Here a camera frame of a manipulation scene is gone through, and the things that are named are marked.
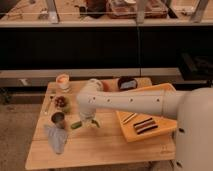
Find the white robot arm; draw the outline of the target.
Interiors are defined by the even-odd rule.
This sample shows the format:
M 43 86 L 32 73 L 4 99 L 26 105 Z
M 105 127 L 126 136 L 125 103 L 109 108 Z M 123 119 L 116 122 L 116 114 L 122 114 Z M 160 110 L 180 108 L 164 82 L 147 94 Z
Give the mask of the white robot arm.
M 104 92 L 90 79 L 76 100 L 82 120 L 98 108 L 177 118 L 174 171 L 213 171 L 213 88 Z

